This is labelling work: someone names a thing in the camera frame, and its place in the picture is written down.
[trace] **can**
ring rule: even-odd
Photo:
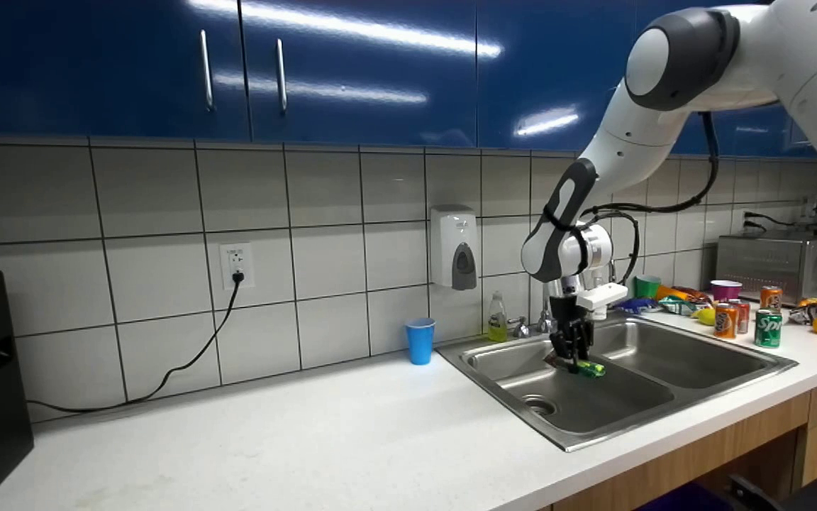
[[[784,326],[784,319],[776,310],[757,310],[755,312],[755,344],[757,346],[781,346],[781,326]]]
[[[732,307],[737,310],[737,336],[748,333],[748,302],[732,302]]]
[[[715,336],[735,337],[737,336],[737,310],[728,303],[715,307]]]
[[[757,296],[757,307],[761,310],[776,310],[781,312],[784,303],[784,289],[781,288],[762,288]]]

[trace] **sink basin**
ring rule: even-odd
[[[603,374],[574,374],[547,337],[473,344],[443,357],[561,449],[581,449],[710,395],[795,366],[647,322],[603,322],[593,336]]]

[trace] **electrical outlet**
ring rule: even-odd
[[[236,289],[233,275],[242,273],[243,280],[237,288],[237,297],[253,296],[257,289],[257,279],[256,279],[256,263],[253,263],[256,258],[253,258],[250,245],[225,245],[218,246],[218,252],[222,252],[222,289],[233,296]]]

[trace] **blue cup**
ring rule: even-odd
[[[420,319],[405,323],[405,344],[408,344],[408,360],[415,366],[432,364],[433,356],[433,322]]]

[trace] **countertop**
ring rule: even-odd
[[[574,455],[443,357],[225,387],[40,427],[0,511],[541,508],[817,387],[817,336],[788,326],[776,356],[799,366]]]

